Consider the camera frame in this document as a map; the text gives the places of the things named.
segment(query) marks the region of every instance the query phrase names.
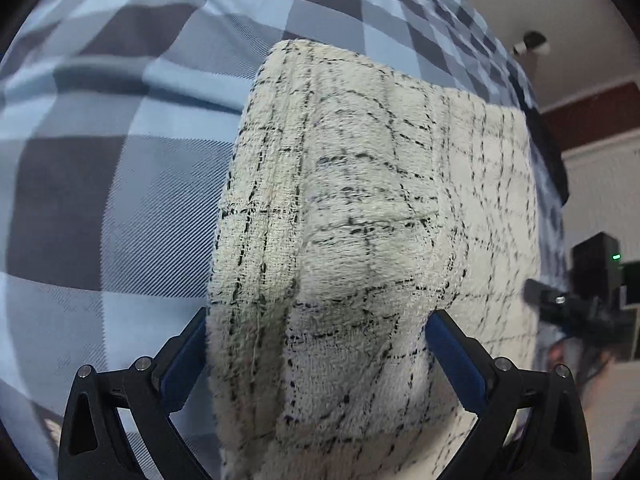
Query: white ceiling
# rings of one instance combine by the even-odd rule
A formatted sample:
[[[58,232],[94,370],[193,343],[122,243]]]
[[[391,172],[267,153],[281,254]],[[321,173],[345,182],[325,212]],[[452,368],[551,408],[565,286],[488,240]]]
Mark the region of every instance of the white ceiling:
[[[527,56],[522,61],[541,108],[640,73],[638,41],[610,0],[468,1],[509,50],[528,30],[548,38],[548,56]]]

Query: cream cloth with black stitching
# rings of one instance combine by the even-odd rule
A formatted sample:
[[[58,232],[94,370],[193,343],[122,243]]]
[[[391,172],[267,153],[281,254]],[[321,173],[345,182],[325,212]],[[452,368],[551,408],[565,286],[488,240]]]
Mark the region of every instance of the cream cloth with black stitching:
[[[209,285],[224,478],[434,478],[475,417],[426,349],[446,308],[529,367],[539,269],[522,113],[309,41],[241,121]]]

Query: white wall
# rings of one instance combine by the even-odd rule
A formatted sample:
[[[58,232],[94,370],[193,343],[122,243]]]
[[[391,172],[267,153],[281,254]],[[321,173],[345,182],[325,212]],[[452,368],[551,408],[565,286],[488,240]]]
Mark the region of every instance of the white wall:
[[[566,248],[605,231],[620,240],[622,261],[640,260],[640,130],[562,156],[569,176]]]
[[[528,30],[548,37],[551,54],[524,58],[538,104],[549,108],[640,71],[640,48],[610,0],[468,0],[507,49]]]

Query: gingham tablecloth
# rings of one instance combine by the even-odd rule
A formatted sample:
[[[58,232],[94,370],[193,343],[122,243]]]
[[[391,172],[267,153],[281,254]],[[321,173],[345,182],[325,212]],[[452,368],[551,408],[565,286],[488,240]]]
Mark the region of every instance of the gingham tablecloth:
[[[462,0],[41,0],[0,64],[0,417],[41,479],[78,367],[154,355],[206,302],[216,203],[252,79],[310,38],[428,82],[533,104]],[[564,278],[561,203],[534,148],[542,275]],[[132,418],[145,475],[159,474]],[[213,476],[203,378],[172,419]]]

